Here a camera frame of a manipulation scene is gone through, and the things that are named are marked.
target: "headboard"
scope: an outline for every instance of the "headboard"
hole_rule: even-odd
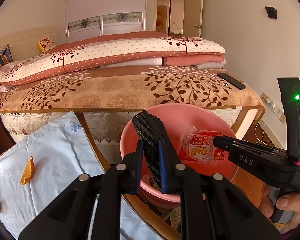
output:
[[[45,38],[53,38],[58,45],[57,27],[36,27],[0,37],[0,50],[7,44],[10,46],[13,61],[25,60],[41,54],[37,42]]]

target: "decorative glass panel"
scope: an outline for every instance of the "decorative glass panel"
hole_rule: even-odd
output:
[[[68,24],[69,33],[93,26],[100,26],[100,16],[95,16]]]
[[[142,12],[137,13],[114,13],[102,16],[103,24],[123,23],[123,22],[142,22]]]

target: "silver screw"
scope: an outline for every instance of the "silver screw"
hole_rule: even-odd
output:
[[[213,174],[213,178],[214,178],[215,180],[222,180],[222,179],[223,179],[223,176],[222,176],[222,174],[220,174],[220,173],[215,173],[215,174]]]
[[[127,168],[127,166],[126,166],[125,164],[123,164],[123,163],[120,163],[120,164],[118,164],[118,165],[116,166],[116,169],[117,169],[118,171],[124,171],[126,168]]]
[[[80,176],[79,176],[79,180],[80,181],[86,181],[86,180],[88,180],[89,179],[89,175],[88,174],[81,174]]]
[[[176,169],[179,171],[183,171],[186,168],[186,166],[182,163],[176,164]]]

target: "plastic snack bag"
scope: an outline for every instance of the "plastic snack bag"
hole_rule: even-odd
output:
[[[214,147],[215,136],[222,136],[222,132],[197,130],[190,127],[179,140],[178,155],[180,160],[200,162],[206,166],[217,166],[217,161],[224,160],[224,150]]]

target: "smartphone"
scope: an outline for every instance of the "smartphone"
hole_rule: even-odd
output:
[[[247,88],[247,86],[245,86],[235,78],[229,76],[227,73],[219,73],[217,74],[217,76],[224,79],[225,81],[228,81],[231,85],[235,86],[237,89],[243,90]]]

